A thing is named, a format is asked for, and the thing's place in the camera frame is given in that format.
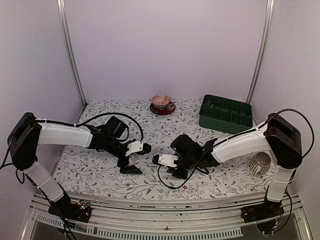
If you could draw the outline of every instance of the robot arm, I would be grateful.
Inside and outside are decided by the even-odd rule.
[[[122,173],[142,172],[134,165],[128,166],[129,155],[145,154],[151,146],[140,141],[122,144],[118,138],[128,126],[116,117],[101,126],[84,125],[80,127],[47,123],[36,119],[27,112],[17,123],[8,137],[8,145],[13,165],[23,171],[27,178],[40,189],[51,202],[49,212],[77,221],[88,222],[91,209],[87,203],[71,203],[68,194],[52,178],[44,166],[38,162],[38,145],[72,145],[83,148],[105,150],[118,157],[117,166]]]
[[[171,167],[174,177],[186,179],[188,170],[195,167],[213,167],[250,153],[270,151],[276,167],[264,203],[244,207],[242,216],[245,222],[278,216],[284,212],[281,200],[285,190],[302,163],[302,147],[300,132],[279,115],[274,115],[268,116],[267,124],[262,122],[233,136],[213,139],[203,147],[187,135],[180,135],[170,145],[176,154],[155,156],[153,162]]]

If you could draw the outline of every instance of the white plastic part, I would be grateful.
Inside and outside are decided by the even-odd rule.
[[[74,127],[53,123],[39,123],[42,128],[38,145],[56,144],[89,147],[93,135],[86,126]]]
[[[258,130],[244,133],[221,143],[212,150],[212,156],[218,163],[224,163],[230,159],[246,154],[271,150],[271,147],[264,136],[267,127],[268,125],[265,125],[261,129],[258,129],[258,126],[256,126],[253,129]]]
[[[53,202],[64,196],[64,191],[52,178],[50,173],[39,162],[34,162],[31,167],[23,172],[40,188],[45,195]]]
[[[125,153],[126,157],[131,154],[142,151],[144,148],[144,144],[141,141],[134,141],[129,143],[128,148],[129,150]]]
[[[175,161],[178,160],[179,157],[171,154],[160,154],[158,163],[164,165],[166,167],[176,168],[177,165]]]
[[[271,183],[269,184],[268,193],[266,198],[272,202],[280,202],[284,196],[288,183],[291,180],[291,176],[296,168],[287,169],[280,165],[275,167]]]

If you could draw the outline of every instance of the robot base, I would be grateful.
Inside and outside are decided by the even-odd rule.
[[[49,207],[48,213],[61,217],[63,216],[66,219],[75,220],[83,223],[88,223],[91,217],[92,208],[87,206],[86,208],[82,208],[81,205],[76,203],[70,204],[70,211],[67,214],[63,215],[58,209],[53,208],[52,206]]]
[[[241,217],[245,223],[273,218],[284,213],[281,201],[273,202],[266,199],[261,204],[241,208]]]

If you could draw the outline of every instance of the red saucer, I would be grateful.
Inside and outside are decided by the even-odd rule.
[[[176,109],[176,105],[172,101],[169,102],[169,104],[167,104],[165,106],[165,108],[161,108],[161,109],[158,108],[153,103],[151,103],[151,105],[150,105],[151,112],[153,112],[154,114],[157,114],[157,115],[167,115],[167,114],[172,113],[175,109]]]

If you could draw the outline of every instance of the metal rail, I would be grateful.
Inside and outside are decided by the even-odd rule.
[[[198,201],[132,201],[105,198],[92,201],[90,196],[78,194],[85,201],[91,201],[92,215],[89,223],[74,222],[74,231],[85,235],[106,239],[136,240],[185,240],[185,239],[229,239],[242,236],[241,227],[256,224],[244,223],[241,208],[263,201],[263,194],[249,196],[208,199]],[[302,214],[302,204],[298,195],[292,196],[292,215]],[[282,201],[285,214],[290,210],[290,201],[285,197]],[[48,214],[49,204],[40,194],[35,194],[29,208],[29,221],[23,240],[29,240],[29,232],[35,221],[57,228],[63,224],[56,216]],[[303,239],[307,238],[307,226],[301,224],[299,231]]]
[[[66,47],[66,51],[68,54],[70,66],[71,66],[71,71],[74,79],[74,83],[76,86],[76,91],[79,95],[81,104],[83,107],[87,105],[87,100],[85,97],[85,93],[80,81],[79,77],[79,72],[76,64],[76,59],[74,55],[74,51],[72,48],[71,44],[71,38],[70,38],[70,32],[69,32],[69,27],[68,27],[68,21],[67,21],[67,14],[66,14],[66,7],[65,7],[65,0],[57,0],[57,5],[58,5],[58,12],[59,12],[59,17],[60,17],[60,23],[61,23],[61,28],[62,28],[62,33],[63,33],[63,38],[64,38],[64,43]]]
[[[257,87],[258,80],[259,80],[263,59],[264,59],[265,52],[266,52],[266,46],[267,46],[267,42],[268,42],[269,32],[271,29],[273,12],[274,12],[274,0],[267,0],[265,17],[264,17],[264,27],[263,27],[263,32],[262,32],[262,39],[261,39],[261,43],[260,43],[258,58],[257,58],[256,64],[255,64],[252,82],[250,85],[248,96],[246,98],[247,104],[251,104],[251,102],[254,98],[254,94],[255,94],[255,90]]]

